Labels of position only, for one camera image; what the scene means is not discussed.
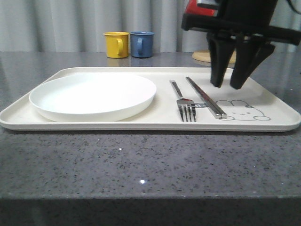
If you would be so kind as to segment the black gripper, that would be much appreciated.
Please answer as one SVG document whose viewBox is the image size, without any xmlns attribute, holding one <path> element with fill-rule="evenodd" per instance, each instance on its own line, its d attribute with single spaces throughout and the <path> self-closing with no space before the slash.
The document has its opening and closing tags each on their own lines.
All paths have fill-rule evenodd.
<svg viewBox="0 0 301 226">
<path fill-rule="evenodd" d="M 271 41 L 298 45 L 301 32 L 287 28 L 271 26 L 276 0 L 197 0 L 197 8 L 215 10 L 215 16 L 184 12 L 182 29 L 204 32 L 229 32 L 237 36 L 219 37 L 207 34 L 208 49 L 211 59 L 210 82 L 220 88 L 236 48 L 236 62 L 230 79 L 230 85 L 240 89 L 252 72 L 275 49 Z"/>
</svg>

